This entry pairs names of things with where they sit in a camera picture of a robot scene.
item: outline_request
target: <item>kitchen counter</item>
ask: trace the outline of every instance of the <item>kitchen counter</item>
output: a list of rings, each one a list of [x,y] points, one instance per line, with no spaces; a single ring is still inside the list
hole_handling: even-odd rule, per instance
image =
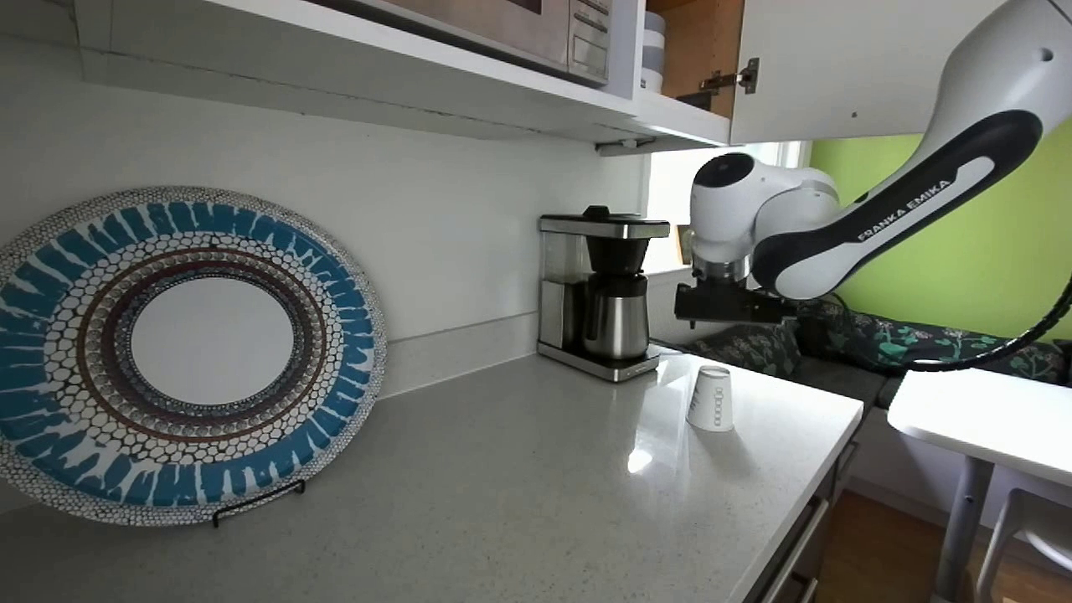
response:
[[[859,403],[732,369],[737,427],[686,425],[701,358],[604,386],[521,358],[379,403],[307,485],[222,530],[0,514],[0,594],[44,599],[652,599],[750,594]]]

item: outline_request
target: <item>cabinet shelf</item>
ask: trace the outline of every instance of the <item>cabinet shelf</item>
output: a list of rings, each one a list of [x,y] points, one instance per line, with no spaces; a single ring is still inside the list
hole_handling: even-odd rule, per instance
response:
[[[303,0],[77,0],[90,81],[467,136],[723,145],[725,121],[636,86],[642,0],[614,11],[604,90]]]

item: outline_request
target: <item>green wall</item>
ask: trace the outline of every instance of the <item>green wall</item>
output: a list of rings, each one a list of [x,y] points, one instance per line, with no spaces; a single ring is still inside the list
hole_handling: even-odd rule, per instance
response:
[[[834,175],[849,203],[896,169],[913,145],[819,142],[810,165]],[[854,270],[837,293],[867,313],[1019,335],[1050,309],[1069,273],[1072,121],[1012,178]],[[1072,317],[1050,335],[1072,338]]]

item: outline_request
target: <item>upper cabinet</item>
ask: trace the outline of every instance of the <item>upper cabinet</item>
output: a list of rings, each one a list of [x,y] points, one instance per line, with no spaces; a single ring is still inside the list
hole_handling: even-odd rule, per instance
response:
[[[658,152],[921,131],[949,50],[998,5],[604,0],[606,76],[591,85],[349,2],[387,0],[72,0],[72,15],[84,70],[104,85],[467,136]],[[663,15],[658,90],[640,85],[646,11]]]

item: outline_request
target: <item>black cable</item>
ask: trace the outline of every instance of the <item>black cable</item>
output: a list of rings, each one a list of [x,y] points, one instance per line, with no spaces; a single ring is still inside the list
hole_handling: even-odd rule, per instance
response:
[[[1072,309],[1072,279],[1069,279],[1061,299],[1029,330],[1021,330],[1021,335],[1013,335],[1007,341],[998,341],[993,348],[987,348],[980,356],[972,356],[972,358],[951,358],[951,360],[910,358],[910,360],[903,360],[903,369],[913,369],[913,372],[955,372],[955,369],[972,369],[972,365],[980,365],[980,360],[991,360],[991,358],[1013,356],[1019,348],[1038,341],[1048,329],[1054,329],[1061,322],[1061,313],[1069,313],[1069,309]]]

